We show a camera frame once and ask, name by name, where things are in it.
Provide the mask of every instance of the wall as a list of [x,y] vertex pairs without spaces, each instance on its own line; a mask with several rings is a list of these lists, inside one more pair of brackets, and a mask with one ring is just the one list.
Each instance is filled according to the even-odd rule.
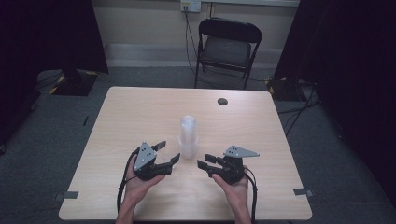
[[[137,46],[168,46],[185,48],[186,18],[180,12],[179,1],[92,0],[104,44],[131,44]],[[188,18],[195,45],[198,42],[199,22],[212,17],[248,21],[263,33],[259,51],[274,56],[281,54],[296,7],[253,6],[223,3],[202,3],[200,13],[189,13]]]

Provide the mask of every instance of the wooden table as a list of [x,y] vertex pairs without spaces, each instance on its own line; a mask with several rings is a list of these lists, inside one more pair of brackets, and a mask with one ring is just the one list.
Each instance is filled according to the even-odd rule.
[[[228,100],[219,105],[218,99]],[[106,96],[68,191],[61,219],[116,219],[116,199],[125,163],[143,141],[166,141],[156,163],[178,153],[180,120],[197,120],[199,151],[175,165],[173,173],[151,188],[135,210],[135,220],[232,220],[222,189],[197,160],[222,157],[231,145],[259,152],[244,164],[256,176],[256,219],[305,220],[312,212],[271,95],[266,91],[223,91],[113,87]],[[249,184],[249,207],[252,189]]]

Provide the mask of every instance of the human hand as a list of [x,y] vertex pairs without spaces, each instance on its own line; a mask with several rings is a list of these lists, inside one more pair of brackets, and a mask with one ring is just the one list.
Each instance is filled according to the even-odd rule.
[[146,196],[149,188],[157,185],[161,180],[165,178],[164,175],[157,175],[154,178],[144,181],[139,179],[134,174],[134,162],[136,161],[137,155],[131,158],[129,163],[128,171],[126,173],[126,185],[123,202],[120,206],[119,215],[117,216],[116,223],[133,223],[134,209],[136,205],[140,203]]
[[223,189],[228,204],[235,214],[235,223],[250,223],[247,177],[242,177],[239,182],[232,185],[227,184],[219,175],[213,174],[212,178]]

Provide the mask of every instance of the black curtain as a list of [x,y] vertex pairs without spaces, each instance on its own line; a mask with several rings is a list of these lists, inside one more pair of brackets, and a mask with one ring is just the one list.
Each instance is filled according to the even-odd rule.
[[396,5],[301,0],[275,79],[318,83],[322,104],[396,206]]
[[0,0],[0,144],[44,70],[108,73],[90,0]]

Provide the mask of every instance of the black cord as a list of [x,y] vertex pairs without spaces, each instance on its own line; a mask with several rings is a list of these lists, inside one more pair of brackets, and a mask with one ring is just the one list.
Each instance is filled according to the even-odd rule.
[[256,185],[256,179],[253,181],[251,179],[251,177],[248,176],[247,173],[244,173],[244,174],[247,177],[247,179],[250,181],[250,183],[253,187],[253,202],[251,203],[251,223],[254,224],[256,222],[256,204],[257,204],[257,190],[258,189],[257,189],[257,185]]
[[245,169],[247,169],[251,173],[251,175],[253,175],[254,184],[256,184],[256,176],[254,176],[253,172],[251,172],[251,170],[249,170],[248,168],[245,168]]
[[[213,71],[213,70],[211,70],[211,69],[208,69],[208,68],[206,68],[208,71],[210,71],[210,72],[212,72],[212,73],[217,73],[217,74],[220,74],[220,75],[224,75],[224,76],[229,76],[229,77],[239,77],[239,76],[236,76],[236,75],[232,75],[232,74],[229,74],[229,73],[222,73],[222,72],[217,72],[217,71]],[[266,80],[266,79],[256,79],[256,78],[249,78],[248,80],[252,80],[252,81],[259,81],[259,82],[265,82],[265,81],[268,81],[268,80]]]
[[128,182],[128,181],[130,181],[131,179],[133,179],[133,178],[136,177],[136,176],[134,176],[134,177],[132,177],[132,178],[130,178],[130,179],[128,179],[128,180],[125,180],[126,174],[127,174],[127,172],[128,172],[128,168],[129,168],[129,163],[131,163],[131,159],[132,159],[132,157],[133,157],[135,154],[137,154],[137,150],[134,151],[134,152],[132,152],[131,156],[128,158],[128,161],[126,162],[124,174],[123,174],[123,176],[122,176],[122,181],[121,181],[120,187],[119,187],[119,194],[117,195],[117,212],[120,211],[121,197],[122,197],[122,193],[123,193],[123,190],[124,190],[124,188],[125,188],[126,182]]
[[286,120],[285,125],[283,125],[283,129],[286,129],[286,127],[288,127],[289,121],[291,121],[291,120],[294,118],[294,116],[296,116],[296,115],[297,115],[297,113],[293,114],[288,120]]
[[213,8],[213,3],[210,3],[209,18],[212,18],[212,8]]
[[184,14],[186,16],[186,23],[187,23],[187,30],[190,31],[190,37],[191,37],[191,42],[192,42],[192,47],[194,49],[194,53],[195,53],[195,57],[198,57],[197,51],[195,49],[195,43],[194,43],[194,38],[192,37],[192,33],[191,33],[191,28],[190,28],[190,22],[189,22],[189,16],[188,16],[188,12],[186,9],[184,9]]
[[302,109],[300,109],[300,111],[297,112],[297,114],[294,114],[294,115],[292,116],[292,117],[294,117],[295,115],[297,115],[297,117],[295,118],[295,120],[293,121],[293,123],[290,125],[288,131],[286,132],[286,136],[288,136],[288,134],[289,134],[291,128],[294,126],[295,122],[296,122],[297,119],[300,117],[300,115],[303,113],[303,111],[305,111],[305,110],[307,109],[307,106],[308,106],[309,102],[312,100],[312,96],[314,95],[314,89],[315,89],[315,88],[312,88],[311,94],[309,95],[308,100],[306,100],[306,103],[305,103],[304,107],[303,107]]
[[187,36],[188,36],[187,33],[188,33],[189,29],[190,29],[190,23],[189,23],[189,17],[187,16],[187,9],[186,8],[184,8],[184,14],[186,16],[186,51],[187,51],[187,60],[189,61],[189,65],[190,65],[190,69],[191,69],[192,73],[195,75],[195,71],[194,71],[194,69],[191,66],[191,60],[190,60],[190,54],[189,54],[189,39],[187,38]]
[[278,114],[278,115],[281,115],[281,114],[288,114],[288,113],[297,112],[297,111],[300,111],[300,110],[304,110],[304,109],[310,108],[310,107],[312,107],[312,106],[314,106],[314,105],[317,105],[318,103],[319,103],[319,99],[317,99],[317,100],[316,100],[313,104],[311,104],[311,105],[307,105],[307,106],[303,106],[303,107],[300,107],[300,108],[293,108],[293,109],[289,109],[289,110],[277,112],[277,114]]
[[50,78],[56,77],[56,78],[55,78],[53,81],[51,81],[50,83],[47,83],[47,84],[44,84],[44,85],[42,85],[42,86],[36,87],[35,90],[37,91],[37,90],[40,90],[41,88],[44,88],[44,87],[46,87],[46,86],[49,86],[49,85],[53,84],[54,82],[56,82],[56,80],[58,80],[58,79],[62,76],[62,74],[63,74],[63,72],[61,72],[61,73],[59,73],[59,74],[56,74],[56,75],[53,75],[53,76],[50,76],[50,77],[47,77],[47,78],[44,78],[43,80],[40,80],[40,81],[37,83],[37,85],[40,84],[40,83],[42,83],[42,82],[44,82],[44,81],[46,81],[46,80],[48,80],[48,79],[50,79]]

